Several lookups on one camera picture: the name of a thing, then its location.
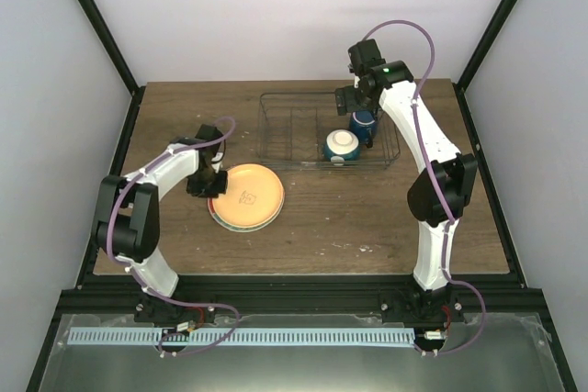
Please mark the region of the wire dish rack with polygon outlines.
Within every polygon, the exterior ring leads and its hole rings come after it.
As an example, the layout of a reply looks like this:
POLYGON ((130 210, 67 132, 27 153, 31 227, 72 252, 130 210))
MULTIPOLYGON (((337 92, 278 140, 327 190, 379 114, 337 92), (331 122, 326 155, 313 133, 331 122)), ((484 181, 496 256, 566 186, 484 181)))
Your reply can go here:
POLYGON ((257 156, 278 170, 320 170, 346 167, 386 169, 401 156, 398 131, 390 118, 379 115, 373 146, 360 147, 352 161, 331 161, 324 156, 327 136, 347 129, 350 117, 335 109, 333 93, 276 92, 259 98, 257 156))

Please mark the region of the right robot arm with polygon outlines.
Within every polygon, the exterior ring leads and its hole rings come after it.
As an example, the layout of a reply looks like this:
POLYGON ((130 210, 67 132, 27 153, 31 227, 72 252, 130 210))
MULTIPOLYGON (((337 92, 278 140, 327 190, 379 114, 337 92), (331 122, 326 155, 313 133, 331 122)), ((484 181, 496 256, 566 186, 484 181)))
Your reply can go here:
POLYGON ((408 146, 418 176, 407 203, 418 221, 418 253, 413 278, 421 288, 408 298, 411 315, 428 321, 441 309, 435 292, 451 282, 453 236, 469 204, 478 170, 474 155, 463 154, 438 126, 421 98, 419 82, 402 61, 386 62, 374 39, 347 50, 354 83, 335 91, 337 114, 382 112, 395 124, 408 146))

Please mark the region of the dark blue mug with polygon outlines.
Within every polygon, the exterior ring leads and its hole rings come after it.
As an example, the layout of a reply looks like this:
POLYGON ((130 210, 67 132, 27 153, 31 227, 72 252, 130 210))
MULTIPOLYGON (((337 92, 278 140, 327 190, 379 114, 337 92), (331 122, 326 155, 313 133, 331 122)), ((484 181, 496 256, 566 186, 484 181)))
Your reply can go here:
POLYGON ((378 132, 378 126, 378 120, 371 112, 359 110, 351 114, 348 130, 357 137, 360 144, 371 149, 378 132))

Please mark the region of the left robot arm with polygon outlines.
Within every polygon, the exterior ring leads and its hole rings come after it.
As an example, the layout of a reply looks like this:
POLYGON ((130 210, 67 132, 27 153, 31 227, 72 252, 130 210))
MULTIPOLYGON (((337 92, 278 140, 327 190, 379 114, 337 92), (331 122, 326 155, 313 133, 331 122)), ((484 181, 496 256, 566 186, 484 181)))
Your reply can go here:
POLYGON ((228 173, 222 161, 235 121, 228 117, 219 121, 228 121, 231 127, 223 132, 218 123, 203 124, 194 137, 171 140, 142 167, 125 175, 110 174, 99 187, 91 242, 132 275, 144 292, 158 297, 155 310, 169 322, 186 315, 188 301, 175 291, 179 275, 159 248, 160 202, 181 183, 193 197, 226 193, 228 173))

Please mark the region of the white and blue bowl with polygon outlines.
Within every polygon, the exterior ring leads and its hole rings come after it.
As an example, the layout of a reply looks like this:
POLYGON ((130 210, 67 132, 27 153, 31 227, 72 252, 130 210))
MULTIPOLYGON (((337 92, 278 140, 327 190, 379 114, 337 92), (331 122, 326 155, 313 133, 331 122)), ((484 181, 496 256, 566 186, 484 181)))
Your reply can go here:
POLYGON ((323 145, 323 158, 333 166, 344 166, 360 157, 357 136, 347 129, 330 132, 323 145))

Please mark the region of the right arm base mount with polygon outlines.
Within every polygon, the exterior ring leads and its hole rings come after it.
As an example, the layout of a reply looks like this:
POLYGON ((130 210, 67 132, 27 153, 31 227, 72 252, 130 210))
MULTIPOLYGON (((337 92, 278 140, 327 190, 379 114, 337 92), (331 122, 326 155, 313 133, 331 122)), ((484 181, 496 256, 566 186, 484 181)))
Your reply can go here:
POLYGON ((451 287, 423 290, 415 281, 385 288, 379 293, 380 310, 391 321, 403 323, 437 323, 463 320, 456 309, 458 300, 451 287))

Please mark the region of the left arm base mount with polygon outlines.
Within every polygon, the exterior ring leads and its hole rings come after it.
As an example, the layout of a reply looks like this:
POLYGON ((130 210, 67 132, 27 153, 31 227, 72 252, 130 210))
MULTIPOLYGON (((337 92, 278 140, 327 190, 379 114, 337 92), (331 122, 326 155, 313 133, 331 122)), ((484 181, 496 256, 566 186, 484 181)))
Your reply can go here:
POLYGON ((144 297, 137 305, 134 318, 136 322, 171 327, 191 320, 197 324, 211 323, 214 313, 203 307, 181 307, 156 297, 144 297))

